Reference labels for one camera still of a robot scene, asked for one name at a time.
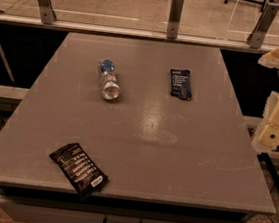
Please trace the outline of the middle metal bracket post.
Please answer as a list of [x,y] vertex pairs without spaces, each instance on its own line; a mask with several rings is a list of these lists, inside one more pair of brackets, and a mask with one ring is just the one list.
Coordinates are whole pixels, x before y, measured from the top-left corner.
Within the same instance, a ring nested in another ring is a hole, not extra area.
[[168,18],[166,36],[170,39],[176,39],[182,17],[182,8],[184,0],[171,0],[170,16]]

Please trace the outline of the clear plastic water bottle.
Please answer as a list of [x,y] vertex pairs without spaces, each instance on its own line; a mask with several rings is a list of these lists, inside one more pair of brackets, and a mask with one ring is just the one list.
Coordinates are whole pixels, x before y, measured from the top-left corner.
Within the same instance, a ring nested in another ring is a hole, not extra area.
[[116,100],[121,89],[116,78],[115,65],[111,60],[102,59],[98,65],[101,95],[105,100]]

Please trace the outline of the blue rxbar blueberry wrapper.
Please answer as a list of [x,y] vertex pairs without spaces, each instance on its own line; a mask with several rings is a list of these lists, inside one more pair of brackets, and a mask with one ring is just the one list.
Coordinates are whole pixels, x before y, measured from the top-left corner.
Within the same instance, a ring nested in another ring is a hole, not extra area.
[[178,99],[188,101],[192,97],[190,84],[190,70],[170,70],[171,81],[171,95]]

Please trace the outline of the right metal bracket post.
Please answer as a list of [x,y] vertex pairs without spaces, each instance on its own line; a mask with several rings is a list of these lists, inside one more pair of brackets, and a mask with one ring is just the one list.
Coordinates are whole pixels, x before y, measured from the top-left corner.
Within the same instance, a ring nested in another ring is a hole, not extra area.
[[261,13],[259,21],[256,23],[255,28],[247,38],[247,43],[251,49],[259,49],[262,47],[263,40],[269,30],[275,16],[279,11],[278,3],[267,3]]

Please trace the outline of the black stand frame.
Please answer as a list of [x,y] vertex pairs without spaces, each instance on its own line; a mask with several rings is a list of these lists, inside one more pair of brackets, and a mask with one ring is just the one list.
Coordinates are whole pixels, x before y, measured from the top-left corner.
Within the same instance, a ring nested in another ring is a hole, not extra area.
[[267,153],[260,153],[257,155],[257,158],[260,162],[264,162],[267,167],[267,170],[270,173],[270,176],[273,179],[272,189],[276,188],[279,193],[279,174],[277,173],[277,169],[273,165],[273,161],[270,159],[270,156]]

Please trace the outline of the black snack bar wrapper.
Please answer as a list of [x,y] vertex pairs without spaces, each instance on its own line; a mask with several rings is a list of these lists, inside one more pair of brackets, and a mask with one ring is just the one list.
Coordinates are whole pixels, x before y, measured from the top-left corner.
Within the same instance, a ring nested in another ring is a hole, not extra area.
[[81,200],[85,200],[95,191],[100,191],[107,183],[108,176],[100,170],[79,143],[64,145],[52,152],[50,158],[61,168]]

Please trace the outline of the clear acrylic barrier panel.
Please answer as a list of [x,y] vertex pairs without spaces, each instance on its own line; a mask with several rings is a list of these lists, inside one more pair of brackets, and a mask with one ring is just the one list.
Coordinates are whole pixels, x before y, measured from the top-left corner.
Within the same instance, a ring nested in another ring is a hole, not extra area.
[[[51,0],[59,20],[166,31],[171,0]],[[17,16],[38,17],[37,0],[0,0],[0,9]],[[241,40],[259,21],[260,7],[243,0],[184,0],[179,33]]]

